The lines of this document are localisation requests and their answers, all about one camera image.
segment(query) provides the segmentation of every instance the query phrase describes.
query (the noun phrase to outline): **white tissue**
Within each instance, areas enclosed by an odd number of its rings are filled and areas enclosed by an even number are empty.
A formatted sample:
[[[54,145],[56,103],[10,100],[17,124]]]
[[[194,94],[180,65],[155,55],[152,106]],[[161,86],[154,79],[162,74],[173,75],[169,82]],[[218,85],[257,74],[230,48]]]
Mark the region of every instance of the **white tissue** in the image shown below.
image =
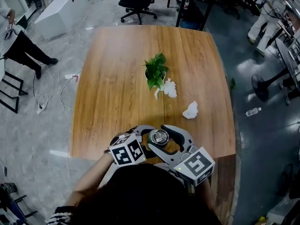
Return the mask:
[[[164,91],[166,95],[168,95],[171,98],[175,98],[177,97],[177,91],[176,91],[176,83],[175,82],[171,82],[171,79],[168,78],[168,80],[165,82],[165,84],[163,86],[161,86],[161,88],[157,88],[154,96],[157,99],[158,98],[158,92],[160,91]]]
[[[182,115],[187,118],[187,119],[192,119],[195,118],[197,116],[198,113],[198,104],[196,103],[196,101],[192,102],[188,107],[187,110],[185,110]]]

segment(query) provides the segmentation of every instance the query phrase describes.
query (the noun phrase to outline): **black pants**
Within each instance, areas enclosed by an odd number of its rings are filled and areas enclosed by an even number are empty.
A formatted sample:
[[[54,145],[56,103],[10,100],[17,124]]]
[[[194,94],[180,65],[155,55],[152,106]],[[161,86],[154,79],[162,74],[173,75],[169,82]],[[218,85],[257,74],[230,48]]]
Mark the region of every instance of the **black pants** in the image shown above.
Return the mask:
[[[294,86],[295,83],[294,83],[294,80],[291,77],[289,77],[288,79],[284,79],[282,81],[282,85],[284,87],[291,87],[291,86]],[[288,95],[289,99],[292,100],[293,98],[300,97],[300,92],[296,88],[293,91],[289,92],[287,95]]]
[[[50,58],[21,31],[4,56],[35,71],[40,71],[41,67],[27,54],[44,64],[50,63]]]

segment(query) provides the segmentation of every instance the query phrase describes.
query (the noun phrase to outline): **plastic bottle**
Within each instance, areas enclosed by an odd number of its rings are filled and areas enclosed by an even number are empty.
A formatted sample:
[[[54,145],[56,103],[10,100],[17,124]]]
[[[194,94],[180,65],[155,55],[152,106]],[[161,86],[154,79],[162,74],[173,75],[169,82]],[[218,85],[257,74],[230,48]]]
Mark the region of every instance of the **plastic bottle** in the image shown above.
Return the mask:
[[[261,110],[262,110],[261,107],[259,107],[259,108],[255,107],[255,108],[250,109],[249,111],[247,111],[247,112],[246,112],[246,116],[247,116],[247,117],[250,117],[250,116],[252,116],[252,115],[257,114],[257,113],[258,113],[259,111],[261,111]]]

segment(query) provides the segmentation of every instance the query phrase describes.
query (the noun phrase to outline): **green plant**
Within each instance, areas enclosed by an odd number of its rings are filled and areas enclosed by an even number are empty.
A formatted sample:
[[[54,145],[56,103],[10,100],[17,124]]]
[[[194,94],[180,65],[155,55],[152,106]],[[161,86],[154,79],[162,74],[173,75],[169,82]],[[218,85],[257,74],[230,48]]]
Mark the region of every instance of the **green plant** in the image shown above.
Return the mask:
[[[169,70],[164,66],[165,64],[165,56],[163,53],[158,53],[155,55],[155,58],[150,58],[149,61],[145,60],[146,66],[146,78],[149,89],[153,88],[153,86],[157,86],[161,88],[164,85],[164,76],[165,73]]]

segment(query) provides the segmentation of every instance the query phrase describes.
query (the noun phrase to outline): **concrete floor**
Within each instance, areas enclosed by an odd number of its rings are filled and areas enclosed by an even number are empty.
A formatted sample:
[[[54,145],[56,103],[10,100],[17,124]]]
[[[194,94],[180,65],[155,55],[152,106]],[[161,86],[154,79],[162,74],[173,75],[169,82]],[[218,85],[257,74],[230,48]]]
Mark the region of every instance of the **concrete floor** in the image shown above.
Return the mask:
[[[137,16],[120,22],[125,9],[118,6],[119,0],[89,0],[89,7],[82,18],[73,26],[72,32],[44,40],[30,20],[28,36],[46,54],[62,61],[59,84],[60,93],[67,81],[64,76],[75,74],[83,67],[85,55],[96,28],[126,24],[138,24]],[[156,0],[150,11],[157,13],[158,19],[142,15],[143,24],[170,25],[176,22],[176,8],[166,8],[166,0]],[[253,93],[251,76],[255,73],[270,78],[282,69],[280,61],[268,50],[263,59],[255,46],[247,41],[247,32],[257,17],[249,11],[240,10],[241,19],[227,15],[219,6],[214,6],[207,21],[207,29],[212,33],[226,69],[228,78],[236,81],[232,91],[235,116],[240,128],[241,182],[238,206],[233,224],[250,225],[271,209],[278,197],[275,196],[277,181],[283,168],[296,161],[299,148],[300,99],[285,105],[285,91],[278,89],[275,82],[270,87],[268,102],[261,102]],[[276,54],[276,49],[269,50]],[[20,98],[19,113],[14,114],[0,105],[0,159],[7,166],[7,177],[1,180],[14,182],[19,194],[26,194],[29,210],[38,214],[29,221],[43,224],[57,206],[63,205],[74,183],[93,164],[78,158],[68,157],[69,132],[71,122],[66,118],[58,95],[54,95],[47,108],[37,115],[38,105],[32,94],[34,72],[25,66],[8,60],[6,68],[24,80],[24,90],[29,95]],[[35,81],[35,94],[50,95],[56,89],[60,64],[53,67],[42,65],[42,78]],[[73,107],[78,83],[73,79],[65,87],[62,100]],[[0,89],[9,90],[1,83]],[[261,107],[257,115],[247,118],[245,112]],[[66,109],[72,118],[72,111]]]

